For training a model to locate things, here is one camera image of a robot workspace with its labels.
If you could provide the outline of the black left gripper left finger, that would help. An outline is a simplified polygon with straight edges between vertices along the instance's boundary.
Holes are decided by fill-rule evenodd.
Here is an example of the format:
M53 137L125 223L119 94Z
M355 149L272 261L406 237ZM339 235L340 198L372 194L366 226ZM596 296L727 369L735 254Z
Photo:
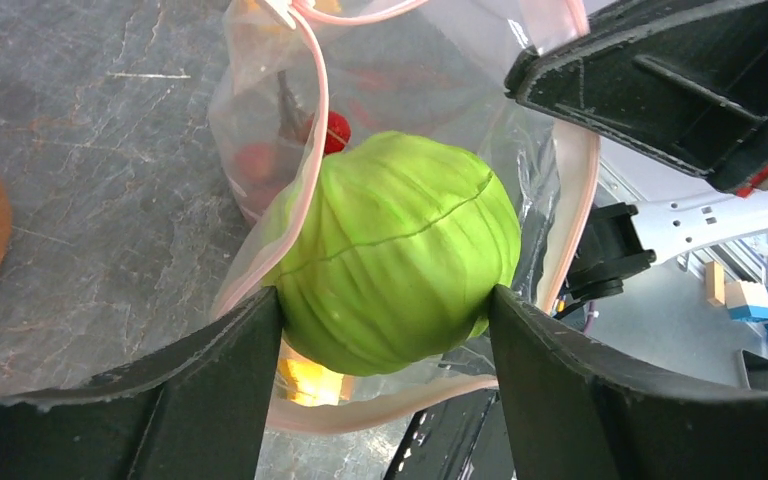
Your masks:
M0 479L251 479L282 327L273 289L69 389L0 397Z

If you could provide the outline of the clear zip top bag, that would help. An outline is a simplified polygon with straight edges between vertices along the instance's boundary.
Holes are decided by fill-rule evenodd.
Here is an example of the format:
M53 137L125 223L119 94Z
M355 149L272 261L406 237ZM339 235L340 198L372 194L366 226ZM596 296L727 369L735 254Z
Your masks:
M599 170L595 135L523 108L505 77L531 46L524 1L235 1L229 66L208 110L223 170L252 230L212 313L262 288L295 243L325 157L389 131L458 146L501 180L521 227L506 286L551 312L581 238ZM266 424L305 434L376 427L494 389L493 373L445 369L450 352L353 376L284 338Z

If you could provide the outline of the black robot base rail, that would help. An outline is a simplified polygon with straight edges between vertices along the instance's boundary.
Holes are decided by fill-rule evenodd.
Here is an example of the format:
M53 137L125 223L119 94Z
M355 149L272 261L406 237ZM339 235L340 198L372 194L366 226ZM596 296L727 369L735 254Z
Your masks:
M386 480L511 480L516 477L496 390L458 396L413 415Z

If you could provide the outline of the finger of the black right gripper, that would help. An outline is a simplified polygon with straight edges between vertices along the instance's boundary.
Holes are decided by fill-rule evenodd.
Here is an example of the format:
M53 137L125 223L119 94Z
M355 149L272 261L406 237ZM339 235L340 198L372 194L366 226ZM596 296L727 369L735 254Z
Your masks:
M589 22L522 51L508 97L719 192L768 191L768 1L616 1Z

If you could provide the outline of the green toy cabbage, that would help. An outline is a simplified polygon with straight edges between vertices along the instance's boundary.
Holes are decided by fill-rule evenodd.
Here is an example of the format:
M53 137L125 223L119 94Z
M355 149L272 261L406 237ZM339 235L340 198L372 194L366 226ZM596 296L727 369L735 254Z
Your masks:
M479 156L389 131L325 157L302 229L266 281L296 352L383 375L481 335L520 253L517 213Z

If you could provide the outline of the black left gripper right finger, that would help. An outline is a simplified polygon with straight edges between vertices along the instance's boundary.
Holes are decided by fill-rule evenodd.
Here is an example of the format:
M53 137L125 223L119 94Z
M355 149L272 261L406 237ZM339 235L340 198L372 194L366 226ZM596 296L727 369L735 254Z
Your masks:
M768 392L652 365L505 286L490 337L521 479L768 479Z

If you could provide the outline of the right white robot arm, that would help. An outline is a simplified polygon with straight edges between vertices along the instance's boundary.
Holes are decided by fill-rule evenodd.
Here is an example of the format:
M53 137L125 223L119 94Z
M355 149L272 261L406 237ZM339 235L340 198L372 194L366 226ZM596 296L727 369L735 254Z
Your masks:
M768 1L524 1L532 44L505 85L710 192L642 202L631 222L653 264L768 232Z

